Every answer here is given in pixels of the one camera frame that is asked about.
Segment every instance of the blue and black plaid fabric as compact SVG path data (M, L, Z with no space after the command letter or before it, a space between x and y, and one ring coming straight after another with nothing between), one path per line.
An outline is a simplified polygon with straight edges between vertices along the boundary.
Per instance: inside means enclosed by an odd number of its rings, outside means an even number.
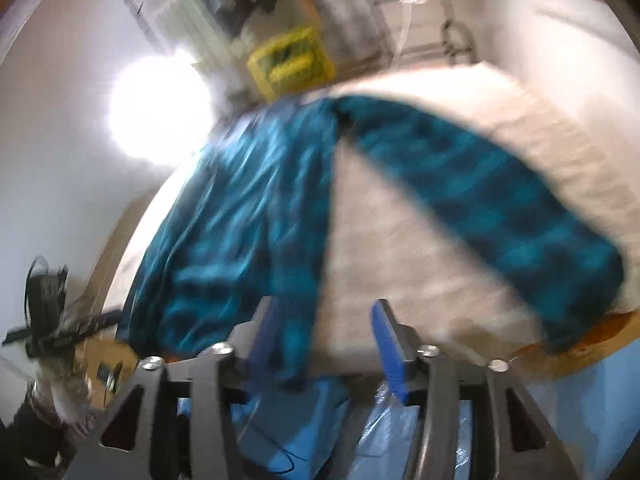
M618 250L522 161L411 106L348 96L279 103L203 152L145 254L119 336L140 355L192 356L275 296L284 374L303 372L343 131L511 283L550 348L575 343L610 307Z

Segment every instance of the metal screw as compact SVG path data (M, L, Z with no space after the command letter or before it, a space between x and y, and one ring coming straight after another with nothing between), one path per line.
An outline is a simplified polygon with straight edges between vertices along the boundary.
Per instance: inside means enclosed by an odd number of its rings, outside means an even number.
M436 345L422 345L418 348L418 354L422 357L438 357L440 349Z
M158 368L161 367L163 364L164 364L164 359L162 359L161 357L158 357L157 355L152 355L151 357L142 359L142 361L140 361L140 364L138 366L140 366L145 370L151 371L151 370L158 370Z
M506 372L509 369L509 365L502 359L493 359L489 361L488 366L494 372Z
M234 352L234 348L226 341L223 341L222 343L215 343L214 345L211 345L207 350L210 350L217 355L228 355Z

